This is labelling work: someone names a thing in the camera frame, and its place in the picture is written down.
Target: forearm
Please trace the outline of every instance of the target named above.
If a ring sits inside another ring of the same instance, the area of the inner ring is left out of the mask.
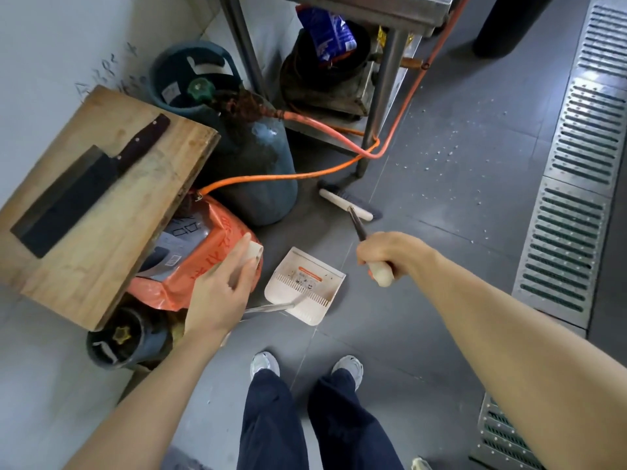
[[[69,461],[66,469],[158,469],[223,334],[185,335]]]
[[[625,368],[418,239],[405,236],[399,247],[411,258],[408,273],[545,466],[625,465]]]

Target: black cylinder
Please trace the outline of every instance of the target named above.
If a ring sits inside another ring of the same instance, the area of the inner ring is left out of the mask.
[[[474,54],[495,59],[511,53],[550,1],[497,0],[474,40]]]

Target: metal table leg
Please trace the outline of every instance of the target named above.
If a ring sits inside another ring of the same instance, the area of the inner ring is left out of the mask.
[[[374,88],[374,94],[372,94],[368,122],[365,124],[364,141],[361,145],[363,149],[369,148],[374,143],[374,137],[379,136],[381,127],[383,127],[386,106],[392,93],[396,73],[401,65],[409,34],[408,31],[401,29],[391,29],[388,33],[386,45],[383,49],[381,67],[379,68],[379,79]],[[357,178],[364,176],[369,161],[367,158],[361,158],[357,162],[357,170],[355,172]]]
[[[220,0],[220,4],[222,5],[222,11],[224,11],[226,21],[229,23],[231,34],[237,45],[239,56],[244,63],[244,68],[246,69],[248,80],[253,86],[253,90],[263,98],[269,100],[268,89],[263,80],[259,62],[257,62],[255,48],[253,48],[253,42],[250,39],[250,33],[248,32],[239,0]]]

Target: green valve knob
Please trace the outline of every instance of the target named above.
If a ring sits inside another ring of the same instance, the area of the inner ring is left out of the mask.
[[[216,87],[208,79],[196,78],[187,86],[187,93],[196,102],[211,102],[216,93]]]

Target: orange hose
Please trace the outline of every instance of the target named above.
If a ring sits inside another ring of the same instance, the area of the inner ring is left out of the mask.
[[[455,27],[455,24],[459,20],[459,16],[463,12],[463,9],[465,8],[467,3],[468,3],[468,0],[460,0],[457,8],[451,13],[451,17],[448,23],[446,23],[446,26],[444,27],[444,30],[440,38],[438,39],[436,45],[433,47],[431,54],[429,55],[427,60],[423,62],[422,69],[419,71],[418,76],[416,77],[416,80],[411,86],[409,93],[405,97],[405,100],[403,101],[403,104],[401,105],[401,109],[399,110],[398,114],[396,114],[396,118],[394,119],[394,123],[392,124],[390,128],[388,137],[386,138],[386,141],[384,142],[383,146],[381,147],[381,150],[379,150],[378,153],[372,153],[372,150],[377,148],[380,144],[379,139],[376,137],[375,137],[375,142],[372,145],[372,147],[368,149],[362,149],[360,146],[356,145],[355,143],[350,141],[348,138],[346,138],[344,135],[340,134],[339,132],[357,134],[357,135],[362,135],[362,136],[364,132],[360,132],[358,130],[353,130],[350,128],[345,128],[345,127],[340,127],[340,126],[324,125],[323,123],[317,120],[314,120],[310,117],[305,117],[304,115],[301,115],[298,113],[280,111],[277,113],[278,117],[283,117],[287,120],[294,120],[294,121],[312,126],[315,129],[320,130],[321,132],[324,132],[330,135],[331,137],[333,137],[334,139],[340,141],[341,143],[346,145],[348,149],[355,152],[357,156],[355,158],[351,158],[348,162],[342,163],[341,165],[337,165],[332,168],[327,168],[326,170],[320,170],[318,172],[294,173],[292,175],[247,175],[247,176],[241,176],[241,177],[226,178],[224,180],[216,181],[198,190],[200,195],[205,196],[206,194],[211,193],[213,190],[222,188],[223,186],[234,185],[236,183],[247,183],[251,181],[269,181],[269,180],[304,180],[308,178],[317,178],[317,177],[328,175],[330,173],[335,173],[344,168],[347,168],[350,165],[357,163],[361,158],[382,157],[386,153],[389,147],[389,144],[392,140],[392,137],[394,136],[396,128],[401,122],[401,119],[403,118],[403,114],[405,113],[405,110],[407,110],[407,107],[410,105],[411,99],[416,93],[416,90],[418,89],[420,82],[422,82],[427,70],[431,67],[431,64],[435,60],[435,57],[437,56],[437,54],[442,49],[442,46],[444,46],[444,43],[446,42],[448,36],[451,34],[451,31]]]

